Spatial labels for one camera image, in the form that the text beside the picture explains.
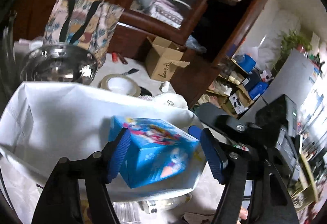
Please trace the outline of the blue cartoon box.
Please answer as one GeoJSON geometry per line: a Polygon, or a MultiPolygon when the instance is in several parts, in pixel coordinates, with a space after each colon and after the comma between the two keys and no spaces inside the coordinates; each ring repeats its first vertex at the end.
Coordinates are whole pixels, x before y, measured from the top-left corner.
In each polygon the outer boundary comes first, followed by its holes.
{"type": "Polygon", "coordinates": [[[199,140],[160,119],[113,116],[109,141],[122,128],[131,134],[131,143],[120,174],[131,188],[149,185],[182,173],[188,166],[199,140]]]}

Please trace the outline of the white fluffy towel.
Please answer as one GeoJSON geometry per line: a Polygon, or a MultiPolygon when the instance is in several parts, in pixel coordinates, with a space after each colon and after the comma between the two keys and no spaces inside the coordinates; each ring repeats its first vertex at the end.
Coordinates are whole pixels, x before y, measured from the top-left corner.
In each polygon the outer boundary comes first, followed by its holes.
{"type": "Polygon", "coordinates": [[[187,101],[176,93],[163,93],[156,96],[139,96],[140,99],[152,101],[160,105],[169,105],[176,108],[188,109],[187,101]]]}

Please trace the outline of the small white bottle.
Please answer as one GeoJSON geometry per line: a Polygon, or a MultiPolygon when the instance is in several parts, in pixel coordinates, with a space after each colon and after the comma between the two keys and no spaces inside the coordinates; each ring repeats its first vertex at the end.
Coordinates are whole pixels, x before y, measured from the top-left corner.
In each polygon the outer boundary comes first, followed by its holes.
{"type": "Polygon", "coordinates": [[[161,92],[163,93],[167,93],[169,91],[169,87],[170,87],[170,83],[168,81],[163,82],[163,84],[161,85],[161,92]]]}

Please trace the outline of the black round lid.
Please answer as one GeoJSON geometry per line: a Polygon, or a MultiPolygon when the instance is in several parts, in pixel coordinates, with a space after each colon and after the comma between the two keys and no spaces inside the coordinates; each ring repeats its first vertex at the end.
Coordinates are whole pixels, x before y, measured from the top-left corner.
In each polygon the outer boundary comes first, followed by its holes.
{"type": "Polygon", "coordinates": [[[146,88],[144,88],[144,87],[140,87],[140,96],[152,96],[152,93],[148,90],[148,89],[146,89],[146,88]]]}

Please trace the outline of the clear tape roll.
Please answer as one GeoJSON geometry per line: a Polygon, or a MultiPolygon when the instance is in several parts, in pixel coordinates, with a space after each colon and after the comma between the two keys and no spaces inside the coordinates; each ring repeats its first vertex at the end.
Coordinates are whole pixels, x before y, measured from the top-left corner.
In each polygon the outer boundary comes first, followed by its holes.
{"type": "Polygon", "coordinates": [[[138,97],[141,94],[141,89],[135,81],[120,74],[106,75],[101,80],[99,87],[113,93],[132,97],[138,97]]]}

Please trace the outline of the white fabric storage bin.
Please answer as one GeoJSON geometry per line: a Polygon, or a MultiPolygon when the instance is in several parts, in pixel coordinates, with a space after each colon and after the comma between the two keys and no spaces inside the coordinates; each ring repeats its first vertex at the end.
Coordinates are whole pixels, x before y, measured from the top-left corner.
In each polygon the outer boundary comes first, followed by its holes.
{"type": "Polygon", "coordinates": [[[43,186],[60,158],[79,160],[101,150],[114,115],[162,119],[183,130],[200,125],[187,109],[82,84],[24,82],[1,116],[1,154],[43,186]]]}

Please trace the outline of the open cardboard box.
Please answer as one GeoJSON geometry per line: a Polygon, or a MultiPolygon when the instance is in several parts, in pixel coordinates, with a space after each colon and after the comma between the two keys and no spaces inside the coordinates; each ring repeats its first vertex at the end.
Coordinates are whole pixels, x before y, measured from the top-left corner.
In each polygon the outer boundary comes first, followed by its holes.
{"type": "Polygon", "coordinates": [[[151,44],[145,67],[149,77],[155,81],[170,81],[177,68],[186,68],[190,62],[182,61],[185,48],[162,37],[152,40],[147,37],[151,44]]]}

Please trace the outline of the black marker pen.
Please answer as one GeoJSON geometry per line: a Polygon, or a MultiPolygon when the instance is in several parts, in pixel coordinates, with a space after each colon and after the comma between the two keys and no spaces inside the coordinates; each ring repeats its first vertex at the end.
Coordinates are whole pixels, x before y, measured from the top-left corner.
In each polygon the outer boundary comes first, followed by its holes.
{"type": "Polygon", "coordinates": [[[130,74],[137,73],[138,71],[139,71],[138,69],[136,69],[136,68],[132,68],[132,69],[130,69],[129,71],[127,71],[127,72],[125,72],[125,73],[122,73],[121,75],[126,76],[126,75],[130,75],[130,74]]]}

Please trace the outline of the red lighter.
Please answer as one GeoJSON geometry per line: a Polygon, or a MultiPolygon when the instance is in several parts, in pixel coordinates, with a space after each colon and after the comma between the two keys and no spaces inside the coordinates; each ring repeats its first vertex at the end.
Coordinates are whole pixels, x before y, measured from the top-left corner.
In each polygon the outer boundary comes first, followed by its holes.
{"type": "Polygon", "coordinates": [[[117,53],[113,52],[111,54],[111,57],[112,57],[113,63],[118,63],[119,62],[119,58],[118,58],[118,54],[117,53]]]}

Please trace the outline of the stainless steel bowl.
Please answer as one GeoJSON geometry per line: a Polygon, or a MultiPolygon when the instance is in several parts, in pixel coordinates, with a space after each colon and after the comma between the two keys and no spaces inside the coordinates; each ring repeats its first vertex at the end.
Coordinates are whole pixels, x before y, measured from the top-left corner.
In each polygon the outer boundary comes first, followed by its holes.
{"type": "Polygon", "coordinates": [[[89,85],[98,70],[95,56],[71,44],[53,44],[30,51],[22,60],[22,82],[72,82],[89,85]]]}

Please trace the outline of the bear print tote bag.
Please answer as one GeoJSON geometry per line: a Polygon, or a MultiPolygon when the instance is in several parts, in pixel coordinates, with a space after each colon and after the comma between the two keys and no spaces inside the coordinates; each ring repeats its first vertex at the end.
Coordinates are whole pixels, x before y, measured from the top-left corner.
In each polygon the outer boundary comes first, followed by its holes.
{"type": "Polygon", "coordinates": [[[123,12],[123,7],[104,0],[57,0],[45,26],[43,44],[78,46],[102,67],[123,12]]]}

